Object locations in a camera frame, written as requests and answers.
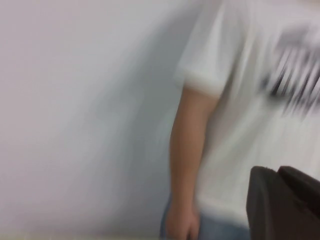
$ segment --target printed graphic on shirt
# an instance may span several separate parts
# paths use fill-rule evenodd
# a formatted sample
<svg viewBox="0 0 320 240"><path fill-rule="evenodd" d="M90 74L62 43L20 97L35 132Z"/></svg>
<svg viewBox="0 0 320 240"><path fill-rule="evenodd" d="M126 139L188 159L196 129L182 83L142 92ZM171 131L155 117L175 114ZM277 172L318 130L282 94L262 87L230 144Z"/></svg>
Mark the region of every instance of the printed graphic on shirt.
<svg viewBox="0 0 320 240"><path fill-rule="evenodd" d="M320 39L317 29L298 27L279 38L274 66L262 89L284 105L284 112L318 110L320 107Z"/></svg>

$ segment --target blue jeans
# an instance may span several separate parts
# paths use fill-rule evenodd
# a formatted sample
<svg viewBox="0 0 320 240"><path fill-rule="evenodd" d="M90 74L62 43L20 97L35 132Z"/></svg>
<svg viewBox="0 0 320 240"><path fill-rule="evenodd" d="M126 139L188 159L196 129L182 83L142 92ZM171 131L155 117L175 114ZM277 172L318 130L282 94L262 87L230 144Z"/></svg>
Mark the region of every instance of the blue jeans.
<svg viewBox="0 0 320 240"><path fill-rule="evenodd" d="M161 239L166 239L165 222L169 206L170 203L166 206L161 220ZM201 215L198 240L250 240L250 231L245 227Z"/></svg>

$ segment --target white wall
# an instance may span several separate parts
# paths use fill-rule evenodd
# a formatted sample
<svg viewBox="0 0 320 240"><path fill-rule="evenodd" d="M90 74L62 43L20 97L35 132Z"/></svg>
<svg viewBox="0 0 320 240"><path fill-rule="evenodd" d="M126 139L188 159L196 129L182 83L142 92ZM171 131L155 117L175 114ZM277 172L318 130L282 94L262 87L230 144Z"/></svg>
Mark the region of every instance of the white wall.
<svg viewBox="0 0 320 240"><path fill-rule="evenodd" d="M0 2L0 232L158 234L186 6Z"/></svg>

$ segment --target white t-shirt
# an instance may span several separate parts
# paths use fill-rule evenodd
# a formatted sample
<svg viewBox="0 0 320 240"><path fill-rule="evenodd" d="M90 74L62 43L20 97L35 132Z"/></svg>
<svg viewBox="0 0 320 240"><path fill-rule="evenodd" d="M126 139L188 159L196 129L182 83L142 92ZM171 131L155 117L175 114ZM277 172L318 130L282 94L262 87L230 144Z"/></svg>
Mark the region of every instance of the white t-shirt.
<svg viewBox="0 0 320 240"><path fill-rule="evenodd" d="M253 166L320 178L320 5L214 2L204 4L178 68L186 84L220 96L196 199L203 213L247 225Z"/></svg>

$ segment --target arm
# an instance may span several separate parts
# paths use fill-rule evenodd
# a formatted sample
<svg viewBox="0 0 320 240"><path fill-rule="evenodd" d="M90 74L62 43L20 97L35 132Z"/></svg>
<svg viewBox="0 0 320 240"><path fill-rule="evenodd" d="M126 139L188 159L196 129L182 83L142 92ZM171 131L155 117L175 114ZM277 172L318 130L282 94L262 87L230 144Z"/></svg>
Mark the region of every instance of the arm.
<svg viewBox="0 0 320 240"><path fill-rule="evenodd" d="M170 139L172 205L193 206L207 122L219 98L185 87Z"/></svg>
<svg viewBox="0 0 320 240"><path fill-rule="evenodd" d="M170 139L172 201L166 218L167 235L176 240L198 237L195 186L207 122L218 100L189 87L182 91Z"/></svg>

